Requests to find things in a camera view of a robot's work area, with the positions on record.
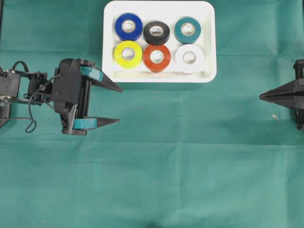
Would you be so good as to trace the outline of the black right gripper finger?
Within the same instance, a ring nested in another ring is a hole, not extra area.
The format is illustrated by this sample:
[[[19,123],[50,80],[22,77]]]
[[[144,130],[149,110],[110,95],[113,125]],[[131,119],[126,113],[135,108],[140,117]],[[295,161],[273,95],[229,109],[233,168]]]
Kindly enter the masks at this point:
[[[261,94],[259,97],[269,97],[269,96],[276,96],[276,95],[287,95],[295,92],[295,80],[286,83],[282,86],[279,86],[275,89],[269,90],[263,94]]]
[[[289,99],[289,98],[284,98],[284,97],[276,97],[276,96],[266,96],[266,97],[260,97],[260,100],[269,102],[269,103],[274,103],[289,109],[296,109],[296,102],[295,100]]]

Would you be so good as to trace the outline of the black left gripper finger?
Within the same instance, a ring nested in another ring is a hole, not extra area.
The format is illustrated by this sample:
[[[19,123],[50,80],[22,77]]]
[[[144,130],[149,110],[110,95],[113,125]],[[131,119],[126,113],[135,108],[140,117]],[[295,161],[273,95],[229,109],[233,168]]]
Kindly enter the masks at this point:
[[[105,125],[114,124],[119,122],[120,119],[103,118],[103,117],[87,117],[78,118],[74,120],[73,129],[77,130],[90,130],[96,129]]]
[[[122,88],[113,82],[93,61],[80,61],[80,72],[92,81],[92,84],[98,87],[104,87],[122,93]]]

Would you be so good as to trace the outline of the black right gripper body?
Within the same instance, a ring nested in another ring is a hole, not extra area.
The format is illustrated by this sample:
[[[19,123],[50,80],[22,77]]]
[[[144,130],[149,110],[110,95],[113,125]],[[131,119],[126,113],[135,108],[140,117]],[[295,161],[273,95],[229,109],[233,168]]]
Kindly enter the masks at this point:
[[[294,71],[295,71],[295,79],[303,79],[304,78],[304,60],[299,59],[297,60],[293,65]],[[299,92],[296,92],[296,95],[300,98],[304,97],[304,90],[300,90]],[[300,108],[295,111],[295,119],[296,119],[296,125],[298,130],[304,129],[304,109]]]

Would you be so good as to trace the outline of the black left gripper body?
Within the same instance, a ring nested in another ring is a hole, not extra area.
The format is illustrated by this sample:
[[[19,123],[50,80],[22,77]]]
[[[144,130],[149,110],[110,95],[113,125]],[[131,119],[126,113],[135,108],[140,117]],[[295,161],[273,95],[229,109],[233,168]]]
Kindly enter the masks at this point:
[[[55,73],[51,101],[54,103],[54,111],[60,116],[62,133],[86,136],[86,130],[74,128],[81,95],[82,74],[80,69],[78,66],[60,64]]]

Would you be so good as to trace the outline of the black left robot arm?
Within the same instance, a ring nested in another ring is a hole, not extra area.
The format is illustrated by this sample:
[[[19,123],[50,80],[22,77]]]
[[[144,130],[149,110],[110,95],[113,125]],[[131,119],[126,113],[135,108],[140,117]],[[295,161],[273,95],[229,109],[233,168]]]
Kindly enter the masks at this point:
[[[85,136],[88,130],[118,122],[87,115],[92,86],[123,91],[93,61],[64,59],[51,78],[47,73],[30,72],[25,62],[17,61],[10,70],[0,72],[0,124],[13,120],[12,103],[32,106],[50,102],[60,115],[63,134]]]

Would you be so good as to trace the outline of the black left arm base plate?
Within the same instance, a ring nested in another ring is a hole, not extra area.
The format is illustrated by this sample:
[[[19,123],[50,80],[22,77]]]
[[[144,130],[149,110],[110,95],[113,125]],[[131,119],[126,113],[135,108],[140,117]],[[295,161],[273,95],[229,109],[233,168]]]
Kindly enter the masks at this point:
[[[10,118],[10,103],[1,102],[0,103],[0,128],[4,126]]]

